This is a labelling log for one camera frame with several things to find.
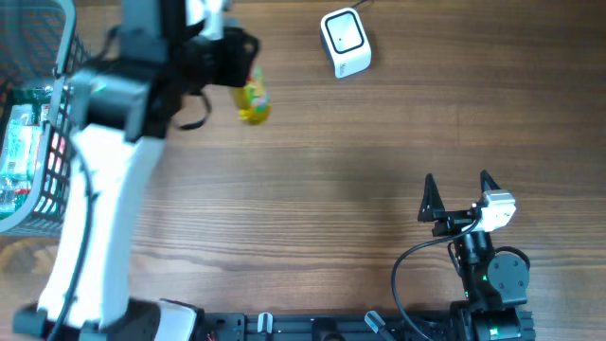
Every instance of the wooden floor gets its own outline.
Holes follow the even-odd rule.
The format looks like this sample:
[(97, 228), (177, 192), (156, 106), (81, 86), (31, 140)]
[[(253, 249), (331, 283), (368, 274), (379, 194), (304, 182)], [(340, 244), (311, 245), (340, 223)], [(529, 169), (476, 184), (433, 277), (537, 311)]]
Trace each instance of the wooden floor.
[[(319, 21), (349, 2), (237, 2), (262, 41), (274, 112), (249, 127), (227, 90), (192, 133), (172, 131), (134, 233), (134, 296), (210, 312), (391, 311), (396, 257), (431, 239), (424, 176), (469, 207), (490, 171), (518, 200), (495, 245), (532, 259), (540, 340), (606, 335), (604, 2), (382, 1), (361, 10), (370, 68), (336, 80)], [(79, 11), (79, 31), (117, 8)], [(196, 99), (176, 117), (201, 115)], [(0, 339), (45, 286), (56, 241), (0, 239)], [(445, 246), (401, 266), (408, 307), (464, 298)]]

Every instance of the brown wood surface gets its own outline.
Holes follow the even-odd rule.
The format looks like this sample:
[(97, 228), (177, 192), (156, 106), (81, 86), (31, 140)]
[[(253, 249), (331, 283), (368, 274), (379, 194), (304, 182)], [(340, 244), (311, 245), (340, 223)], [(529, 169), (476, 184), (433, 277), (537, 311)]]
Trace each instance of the brown wood surface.
[[(382, 1), (362, 19), (368, 70), (336, 80), (319, 21), (349, 2), (250, 1), (269, 122), (238, 122), (226, 89), (192, 133), (172, 131), (134, 233), (134, 296), (210, 312), (393, 310), (395, 258), (431, 239), (416, 221), (433, 172), (448, 208), (487, 169), (518, 199), (493, 235), (532, 259), (540, 340), (606, 335), (606, 7), (578, 1)], [(118, 9), (79, 9), (98, 48)], [(201, 115), (197, 99), (176, 119)], [(0, 339), (44, 288), (56, 241), (0, 239)], [(401, 266), (409, 307), (462, 299), (445, 246)]]

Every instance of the white device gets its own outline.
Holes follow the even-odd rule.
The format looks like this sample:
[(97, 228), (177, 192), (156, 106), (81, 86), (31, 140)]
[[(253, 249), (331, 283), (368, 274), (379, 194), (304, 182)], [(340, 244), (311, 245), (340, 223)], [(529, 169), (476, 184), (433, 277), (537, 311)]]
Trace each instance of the white device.
[(370, 65), (370, 43), (355, 9), (339, 9), (325, 15), (320, 28), (322, 46), (336, 78), (360, 72)]

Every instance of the basket handle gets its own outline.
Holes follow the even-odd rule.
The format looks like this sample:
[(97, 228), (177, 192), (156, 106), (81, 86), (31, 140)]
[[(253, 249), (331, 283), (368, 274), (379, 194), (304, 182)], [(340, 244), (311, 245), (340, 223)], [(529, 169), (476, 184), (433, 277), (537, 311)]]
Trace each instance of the basket handle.
[(61, 37), (61, 44), (59, 45), (59, 51), (57, 52), (57, 60), (55, 61), (55, 67), (53, 68), (53, 76), (59, 78), (65, 71), (65, 65), (69, 56), (69, 49), (72, 45), (72, 39), (74, 38), (74, 32), (76, 31), (76, 7), (72, 0), (54, 0), (58, 3), (65, 13), (65, 25), (63, 26), (63, 35)]

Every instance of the gray plastic basket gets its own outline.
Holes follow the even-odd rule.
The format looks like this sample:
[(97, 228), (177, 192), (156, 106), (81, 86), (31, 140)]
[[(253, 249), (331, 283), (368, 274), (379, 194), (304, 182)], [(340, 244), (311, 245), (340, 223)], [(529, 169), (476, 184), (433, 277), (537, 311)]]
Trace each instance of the gray plastic basket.
[(0, 0), (0, 143), (9, 122), (11, 89), (53, 86), (53, 124), (44, 125), (31, 192), (15, 213), (0, 220), (2, 235), (61, 235), (70, 175), (66, 76), (88, 59), (75, 28), (71, 0)]

